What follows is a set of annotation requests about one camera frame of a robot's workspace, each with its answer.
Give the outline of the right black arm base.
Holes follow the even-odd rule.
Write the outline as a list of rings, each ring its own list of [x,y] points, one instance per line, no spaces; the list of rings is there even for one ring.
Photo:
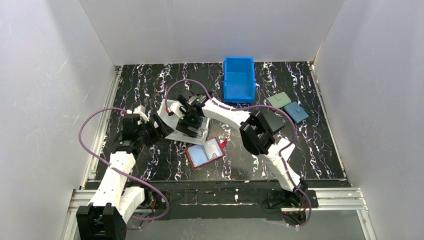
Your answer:
[[[266,193],[262,206],[266,210],[280,210],[283,220],[289,226],[301,227],[310,219],[311,210],[320,205],[314,190],[307,190],[305,193],[298,190],[270,190]]]

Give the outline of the red card holder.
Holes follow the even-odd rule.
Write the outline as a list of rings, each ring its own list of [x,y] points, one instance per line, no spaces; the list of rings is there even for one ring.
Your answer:
[[[191,145],[186,150],[186,156],[193,169],[197,169],[206,164],[219,160],[226,156],[224,147],[227,145],[228,139],[222,142],[217,138],[211,138],[205,141],[203,145]]]

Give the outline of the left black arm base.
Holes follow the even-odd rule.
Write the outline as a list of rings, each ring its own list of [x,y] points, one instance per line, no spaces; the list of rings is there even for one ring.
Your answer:
[[[165,197],[160,196],[157,192],[145,189],[144,201],[135,209],[135,214],[154,213],[159,215],[167,209],[166,200],[170,200],[170,193],[167,191],[161,192]]]

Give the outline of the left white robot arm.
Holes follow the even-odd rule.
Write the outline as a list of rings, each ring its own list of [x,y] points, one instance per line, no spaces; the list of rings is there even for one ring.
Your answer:
[[[87,205],[76,212],[82,240],[124,240],[127,223],[136,208],[145,201],[140,186],[125,187],[133,179],[152,189],[163,199],[165,195],[151,184],[130,175],[143,146],[151,147],[173,133],[158,114],[151,118],[140,111],[128,111],[122,119],[122,129],[116,136],[107,170],[97,191]]]

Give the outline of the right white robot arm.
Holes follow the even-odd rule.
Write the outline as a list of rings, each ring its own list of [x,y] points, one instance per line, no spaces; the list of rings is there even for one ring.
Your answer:
[[[167,108],[167,112],[181,120],[177,130],[191,137],[196,135],[193,131],[197,128],[195,123],[203,118],[217,120],[238,129],[244,149],[267,165],[284,191],[301,197],[307,187],[288,163],[295,144],[293,140],[284,138],[277,141],[259,108],[259,105],[234,108],[208,94],[196,95],[186,90],[178,96],[176,103]]]

